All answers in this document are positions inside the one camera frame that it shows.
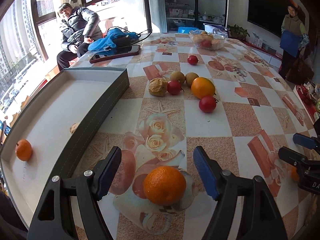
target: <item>television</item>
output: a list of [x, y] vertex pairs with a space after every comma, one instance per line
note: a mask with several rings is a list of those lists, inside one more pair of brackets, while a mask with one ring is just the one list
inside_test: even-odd
[[249, 0], [248, 22], [281, 37], [281, 25], [288, 14], [289, 0]]

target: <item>smartphone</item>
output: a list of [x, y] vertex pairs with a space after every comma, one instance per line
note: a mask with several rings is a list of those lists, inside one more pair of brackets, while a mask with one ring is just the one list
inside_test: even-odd
[[91, 59], [90, 63], [97, 63], [100, 61], [120, 58], [120, 57], [128, 57], [138, 55], [140, 52], [140, 45], [122, 47], [122, 48], [114, 48], [107, 49], [104, 51], [97, 52]]

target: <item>potted plant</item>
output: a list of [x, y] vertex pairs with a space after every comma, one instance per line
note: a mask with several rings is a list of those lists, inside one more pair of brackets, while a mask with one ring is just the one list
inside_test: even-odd
[[234, 26], [228, 25], [227, 29], [228, 29], [229, 38], [243, 41], [247, 36], [250, 37], [248, 30], [245, 30], [244, 28], [239, 27], [237, 24], [235, 24]]

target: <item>plastic fruit bowl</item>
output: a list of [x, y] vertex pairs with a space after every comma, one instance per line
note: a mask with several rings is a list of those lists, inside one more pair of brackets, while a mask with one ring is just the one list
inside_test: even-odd
[[208, 50], [221, 49], [226, 40], [226, 38], [221, 35], [207, 33], [201, 30], [190, 31], [189, 36], [196, 47]]

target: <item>vest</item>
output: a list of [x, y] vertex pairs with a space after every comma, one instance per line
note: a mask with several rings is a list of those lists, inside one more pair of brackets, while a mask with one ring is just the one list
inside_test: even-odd
[[297, 36], [302, 36], [300, 31], [300, 23], [302, 21], [296, 15], [295, 17], [291, 18], [289, 14], [284, 17], [284, 29], [289, 31]]

